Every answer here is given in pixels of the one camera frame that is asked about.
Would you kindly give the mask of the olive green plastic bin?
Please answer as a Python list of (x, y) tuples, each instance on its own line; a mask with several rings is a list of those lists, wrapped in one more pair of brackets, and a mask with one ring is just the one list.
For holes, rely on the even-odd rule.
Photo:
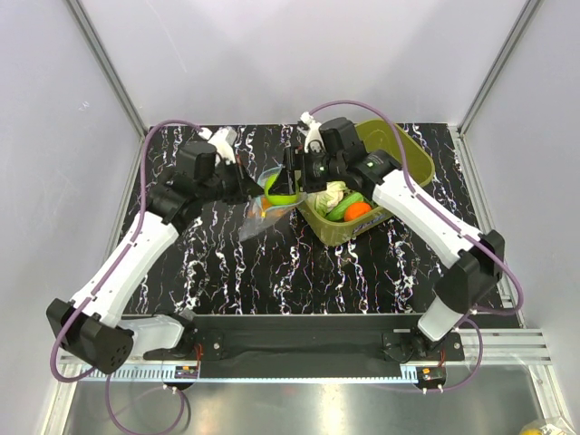
[[(402, 127), (397, 127), (397, 129), (405, 149), (410, 175), (417, 184), (425, 188), (432, 182), (435, 175), (433, 160)], [(356, 130), (368, 151), (385, 150), (396, 160), (401, 160), (401, 152), (394, 133), (385, 121), (380, 119), (363, 121), (356, 125)], [(374, 207), (370, 212), (355, 220), (333, 222), (319, 215), (307, 201), (298, 206), (298, 211), (320, 241), (329, 247), (340, 246), (392, 217), (391, 211)]]

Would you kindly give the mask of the orange toy carrot pieces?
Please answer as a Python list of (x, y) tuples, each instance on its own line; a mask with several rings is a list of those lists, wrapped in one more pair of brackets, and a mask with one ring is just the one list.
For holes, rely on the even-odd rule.
[(288, 206), (274, 206), (265, 197), (255, 198), (247, 211), (248, 218), (274, 219), (282, 217)]

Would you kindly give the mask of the clear zip top bag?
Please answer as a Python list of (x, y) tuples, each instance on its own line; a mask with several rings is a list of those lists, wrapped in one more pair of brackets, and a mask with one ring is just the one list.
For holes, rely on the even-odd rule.
[(305, 200), (304, 192), (297, 192), (288, 196), (274, 195), (268, 192), (280, 171), (280, 166), (274, 167), (263, 171), (258, 177), (257, 183), (265, 190), (265, 193), (262, 196), (253, 198), (250, 202), (243, 224), (238, 232), (240, 241), (246, 241), (272, 227), (278, 220), (294, 208), (297, 208)]

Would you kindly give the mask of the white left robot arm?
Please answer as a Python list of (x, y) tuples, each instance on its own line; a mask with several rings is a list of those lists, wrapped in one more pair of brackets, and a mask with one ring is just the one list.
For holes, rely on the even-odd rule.
[(204, 129), (199, 136), (178, 149), (175, 164), (143, 194), (130, 229), (95, 276), (70, 300), (49, 304), (53, 358), (65, 350), (91, 371), (111, 374), (129, 358), (152, 351), (166, 350), (178, 359), (194, 352), (189, 314), (155, 314), (133, 321), (121, 317), (137, 286), (205, 205), (244, 204), (264, 192), (234, 151), (233, 128)]

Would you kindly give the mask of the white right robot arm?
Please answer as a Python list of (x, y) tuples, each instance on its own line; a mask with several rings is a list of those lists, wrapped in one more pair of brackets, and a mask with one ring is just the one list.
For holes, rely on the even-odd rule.
[(435, 298), (399, 348), (405, 360), (431, 359), (449, 332), (504, 275), (505, 240), (495, 230), (482, 233), (445, 209), (417, 184), (404, 157), (368, 151), (354, 124), (344, 117), (325, 123), (305, 112), (304, 143), (285, 150), (275, 195), (324, 191), (331, 181), (363, 194), (391, 211), (434, 250), (447, 272), (435, 285)]

